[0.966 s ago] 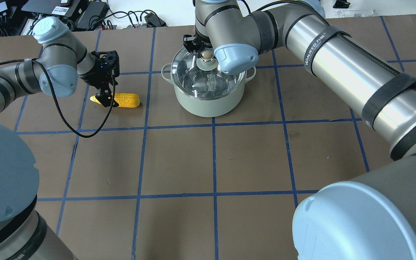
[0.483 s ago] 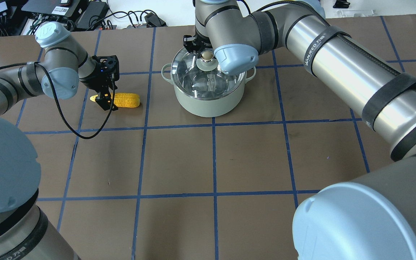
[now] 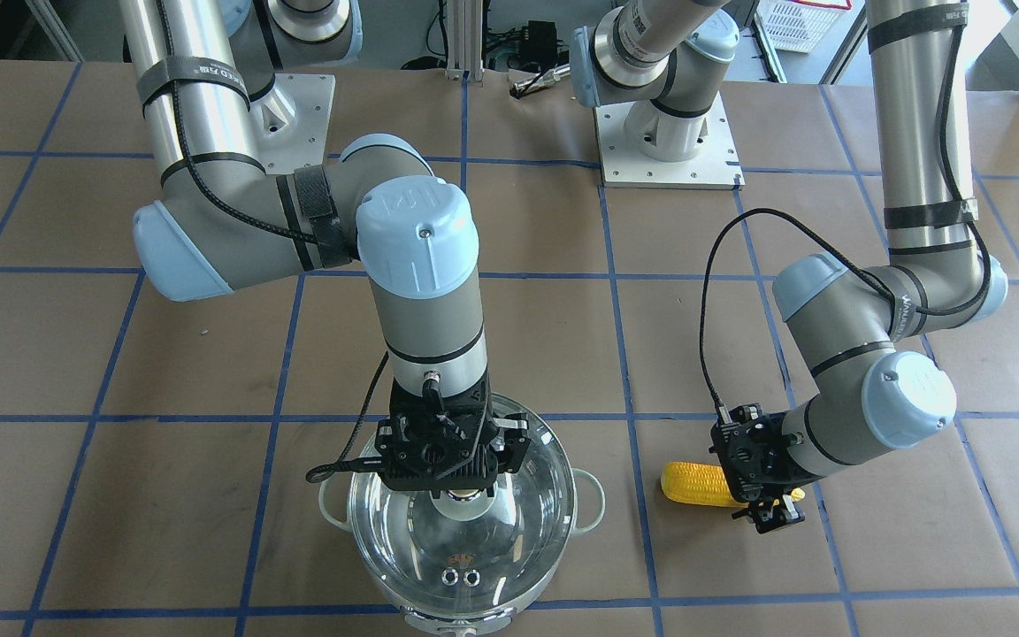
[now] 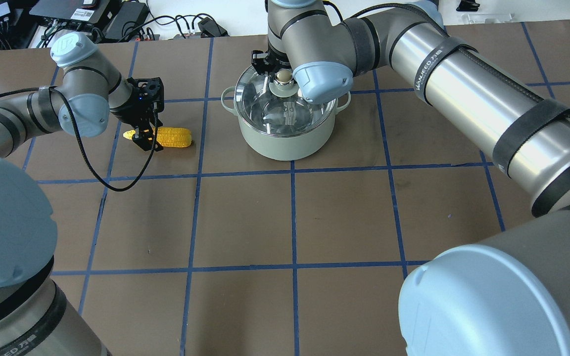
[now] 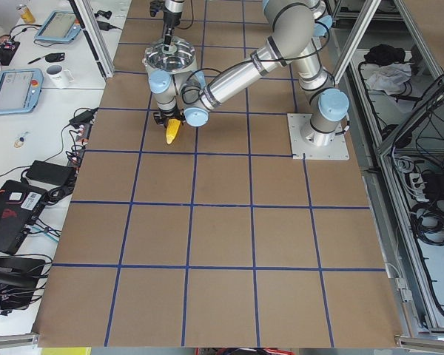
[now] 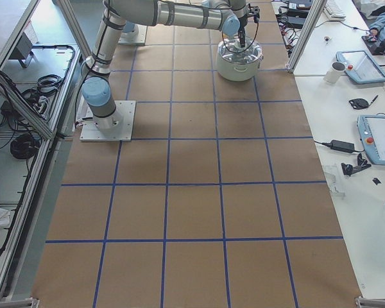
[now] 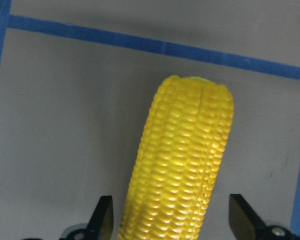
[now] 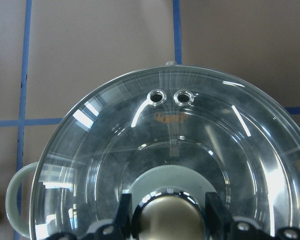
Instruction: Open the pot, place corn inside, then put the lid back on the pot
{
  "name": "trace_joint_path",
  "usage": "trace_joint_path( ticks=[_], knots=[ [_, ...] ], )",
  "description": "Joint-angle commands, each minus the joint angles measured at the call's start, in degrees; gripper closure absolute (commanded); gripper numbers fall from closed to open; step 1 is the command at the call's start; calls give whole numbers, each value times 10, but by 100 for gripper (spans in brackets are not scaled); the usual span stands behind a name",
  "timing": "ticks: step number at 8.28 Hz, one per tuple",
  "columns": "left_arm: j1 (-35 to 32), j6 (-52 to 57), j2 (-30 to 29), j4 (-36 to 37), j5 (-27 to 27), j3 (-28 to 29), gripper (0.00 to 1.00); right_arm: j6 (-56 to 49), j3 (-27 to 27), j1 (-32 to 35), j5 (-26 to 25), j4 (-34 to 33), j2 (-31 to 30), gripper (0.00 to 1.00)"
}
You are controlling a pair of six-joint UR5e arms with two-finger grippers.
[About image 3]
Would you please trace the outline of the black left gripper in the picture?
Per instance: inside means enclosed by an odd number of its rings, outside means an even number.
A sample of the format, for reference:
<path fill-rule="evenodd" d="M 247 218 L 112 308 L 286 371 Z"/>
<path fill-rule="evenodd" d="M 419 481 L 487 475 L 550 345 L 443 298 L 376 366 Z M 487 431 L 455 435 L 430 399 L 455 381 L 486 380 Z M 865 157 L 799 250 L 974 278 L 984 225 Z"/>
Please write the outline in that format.
<path fill-rule="evenodd" d="M 785 413 L 765 414 L 759 403 L 718 408 L 711 430 L 712 447 L 731 497 L 747 503 L 731 514 L 747 518 L 757 533 L 771 533 L 803 523 L 803 509 L 789 495 L 797 488 L 797 471 L 782 433 Z"/>

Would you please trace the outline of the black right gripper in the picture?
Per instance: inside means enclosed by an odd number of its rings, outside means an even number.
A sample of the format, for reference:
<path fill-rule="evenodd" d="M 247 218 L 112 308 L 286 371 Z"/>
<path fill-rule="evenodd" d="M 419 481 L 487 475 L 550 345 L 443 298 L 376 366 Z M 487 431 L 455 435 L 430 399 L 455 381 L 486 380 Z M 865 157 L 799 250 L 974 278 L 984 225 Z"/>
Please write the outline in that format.
<path fill-rule="evenodd" d="M 442 396 L 435 380 L 417 394 L 394 382 L 375 436 L 376 474 L 393 491 L 492 488 L 530 447 L 525 412 L 497 418 L 492 399 L 487 378 L 453 396 Z"/>

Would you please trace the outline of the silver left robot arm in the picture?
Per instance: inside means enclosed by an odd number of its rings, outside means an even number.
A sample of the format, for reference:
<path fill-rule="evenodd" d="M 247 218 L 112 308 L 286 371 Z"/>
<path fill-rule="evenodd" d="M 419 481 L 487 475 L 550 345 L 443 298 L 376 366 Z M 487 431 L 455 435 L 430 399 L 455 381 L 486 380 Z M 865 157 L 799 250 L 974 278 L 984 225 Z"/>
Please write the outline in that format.
<path fill-rule="evenodd" d="M 772 285 L 817 394 L 791 411 L 717 403 L 711 430 L 732 499 L 756 531 L 800 523 L 793 491 L 884 453 L 913 448 L 954 419 L 957 394 L 925 355 L 895 343 L 986 318 L 1008 278 L 977 230 L 969 180 L 966 1 L 870 1 L 883 185 L 886 265 L 854 266 L 829 243 Z"/>

